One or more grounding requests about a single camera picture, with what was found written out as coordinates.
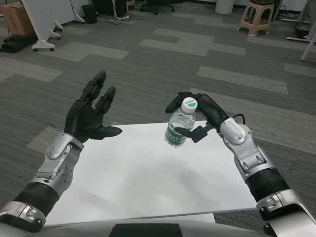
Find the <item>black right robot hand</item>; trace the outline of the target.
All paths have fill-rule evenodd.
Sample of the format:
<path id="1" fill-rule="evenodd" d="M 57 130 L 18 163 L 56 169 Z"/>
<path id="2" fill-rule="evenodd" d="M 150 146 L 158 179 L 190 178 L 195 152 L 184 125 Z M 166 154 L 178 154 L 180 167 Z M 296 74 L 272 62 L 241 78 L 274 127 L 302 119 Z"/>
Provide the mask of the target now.
<path id="1" fill-rule="evenodd" d="M 206 127 L 198 126 L 193 131 L 185 128 L 176 128 L 181 135 L 191 138 L 194 143 L 199 142 L 207 136 L 208 131 L 216 129 L 220 134 L 221 124 L 226 121 L 229 116 L 225 111 L 207 94 L 192 94 L 191 92 L 179 92 L 178 95 L 170 102 L 165 109 L 166 114 L 171 114 L 181 107 L 184 99 L 191 97 L 197 101 L 197 112 L 201 113 L 207 121 Z"/>

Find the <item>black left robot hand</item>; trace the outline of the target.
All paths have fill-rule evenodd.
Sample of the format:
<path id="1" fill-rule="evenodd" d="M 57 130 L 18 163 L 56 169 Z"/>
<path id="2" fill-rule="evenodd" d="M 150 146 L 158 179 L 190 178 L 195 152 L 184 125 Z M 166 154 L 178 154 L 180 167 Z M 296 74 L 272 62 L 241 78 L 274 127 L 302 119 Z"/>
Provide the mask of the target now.
<path id="1" fill-rule="evenodd" d="M 72 135 L 81 143 L 88 139 L 103 140 L 122 133 L 118 127 L 104 126 L 103 117 L 111 108 L 116 93 L 111 86 L 103 96 L 98 98 L 106 80 L 106 72 L 101 70 L 90 80 L 82 90 L 82 95 L 69 109 L 66 116 L 64 132 Z M 92 102 L 98 98 L 95 107 Z"/>

